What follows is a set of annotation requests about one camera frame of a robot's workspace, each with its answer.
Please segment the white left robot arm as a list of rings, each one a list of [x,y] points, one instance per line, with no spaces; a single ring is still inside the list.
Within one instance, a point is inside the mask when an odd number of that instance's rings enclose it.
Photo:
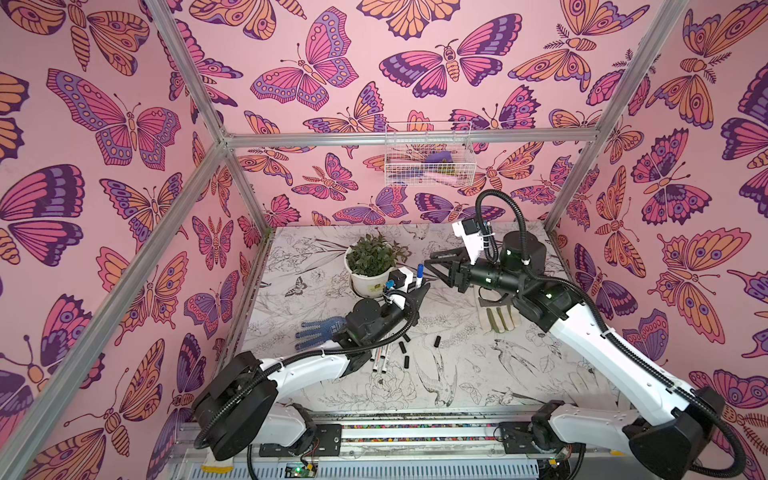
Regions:
[[[382,302],[362,299],[336,319],[339,330],[329,340],[287,358],[237,354],[193,403],[200,427],[194,447],[209,450],[217,460],[230,459],[254,442],[302,454],[316,427],[304,407],[282,400],[360,370],[375,350],[398,341],[418,323],[429,290],[425,283],[410,292],[392,289]]]

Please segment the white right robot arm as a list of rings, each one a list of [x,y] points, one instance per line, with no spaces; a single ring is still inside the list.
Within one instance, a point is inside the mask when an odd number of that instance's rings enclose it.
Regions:
[[[431,253],[425,268],[459,292],[476,286],[500,293],[501,303],[575,350],[629,400],[625,412],[550,402],[539,411],[549,436],[630,454],[662,479],[743,472],[746,456],[722,419],[722,396],[667,373],[609,329],[582,288],[546,275],[547,248],[535,235],[508,233],[494,259],[485,255],[493,243],[482,233],[463,240],[459,248]]]

